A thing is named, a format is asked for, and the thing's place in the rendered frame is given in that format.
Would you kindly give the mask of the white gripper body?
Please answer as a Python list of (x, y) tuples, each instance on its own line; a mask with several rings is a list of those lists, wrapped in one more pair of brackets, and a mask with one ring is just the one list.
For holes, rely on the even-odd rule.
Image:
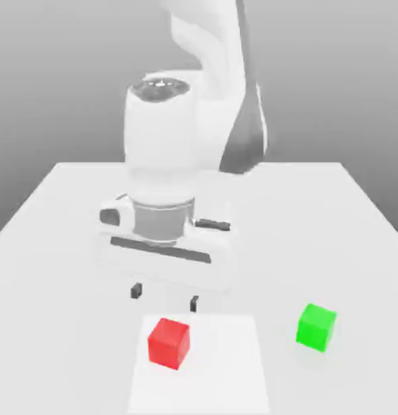
[(98, 264), (131, 276), (168, 280), (199, 289), (225, 291), (233, 285), (233, 243), (227, 233), (210, 229), (190, 230), (175, 246), (130, 244), (108, 231), (93, 240)]

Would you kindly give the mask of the small red cube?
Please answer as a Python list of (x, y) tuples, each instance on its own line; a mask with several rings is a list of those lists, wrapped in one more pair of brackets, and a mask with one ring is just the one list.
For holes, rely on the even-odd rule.
[(148, 336), (150, 362), (178, 370), (190, 349), (190, 326), (161, 318)]

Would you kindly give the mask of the small green cube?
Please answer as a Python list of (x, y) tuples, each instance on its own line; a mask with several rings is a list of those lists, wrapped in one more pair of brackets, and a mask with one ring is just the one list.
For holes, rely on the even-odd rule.
[(325, 353), (336, 321), (337, 313), (315, 304), (308, 304), (297, 325), (296, 342)]

